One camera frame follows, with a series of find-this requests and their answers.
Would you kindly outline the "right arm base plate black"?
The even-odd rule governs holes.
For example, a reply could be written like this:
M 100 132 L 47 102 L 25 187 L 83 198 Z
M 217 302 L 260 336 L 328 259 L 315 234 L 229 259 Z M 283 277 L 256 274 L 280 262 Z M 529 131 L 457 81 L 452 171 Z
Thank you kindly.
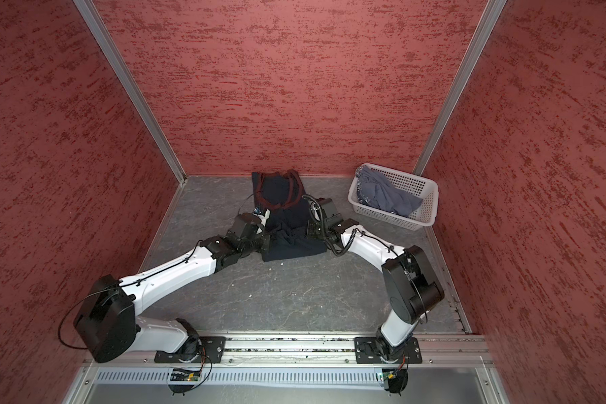
M 353 342 L 358 364 L 417 365 L 423 362 L 417 338 L 410 337 L 396 347 L 383 337 L 358 337 Z

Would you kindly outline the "navy tank top red trim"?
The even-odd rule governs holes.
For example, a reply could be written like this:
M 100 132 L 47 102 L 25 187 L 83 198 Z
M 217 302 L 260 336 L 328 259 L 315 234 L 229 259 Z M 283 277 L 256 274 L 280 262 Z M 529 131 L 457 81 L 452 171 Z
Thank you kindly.
M 269 246 L 261 253 L 265 262 L 324 254 L 325 242 L 306 235 L 311 220 L 309 204 L 299 173 L 252 173 L 254 205 L 262 214 L 269 214 L 265 229 Z

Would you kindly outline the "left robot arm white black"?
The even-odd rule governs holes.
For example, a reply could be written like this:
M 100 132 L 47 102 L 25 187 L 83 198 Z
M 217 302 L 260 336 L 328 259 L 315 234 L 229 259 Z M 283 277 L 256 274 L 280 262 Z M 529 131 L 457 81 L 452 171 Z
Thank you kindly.
M 203 343 L 188 321 L 162 321 L 143 313 L 187 284 L 264 251 L 266 222 L 262 215 L 237 215 L 226 235 L 199 241 L 176 259 L 121 279 L 106 275 L 95 281 L 73 322 L 93 359 L 102 364 L 130 352 L 156 352 L 181 363 L 201 359 Z

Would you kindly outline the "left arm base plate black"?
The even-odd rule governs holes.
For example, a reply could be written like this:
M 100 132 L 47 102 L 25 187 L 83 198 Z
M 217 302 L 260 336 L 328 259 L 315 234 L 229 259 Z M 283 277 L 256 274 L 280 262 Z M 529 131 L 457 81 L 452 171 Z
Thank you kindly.
M 158 364 L 196 365 L 203 361 L 219 364 L 225 350 L 225 337 L 200 337 L 198 343 L 189 339 L 186 348 L 180 348 L 176 353 L 158 351 L 154 362 Z

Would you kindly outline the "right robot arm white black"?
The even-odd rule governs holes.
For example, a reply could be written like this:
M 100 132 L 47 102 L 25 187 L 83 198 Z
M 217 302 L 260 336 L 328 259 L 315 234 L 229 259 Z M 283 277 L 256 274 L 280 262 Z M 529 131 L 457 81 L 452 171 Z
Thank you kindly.
M 391 311 L 375 337 L 366 340 L 368 348 L 360 351 L 384 363 L 405 360 L 413 332 L 444 299 L 444 288 L 424 250 L 397 246 L 368 232 L 358 222 L 341 217 L 312 218 L 306 236 L 323 241 L 337 257 L 355 254 L 381 272 Z

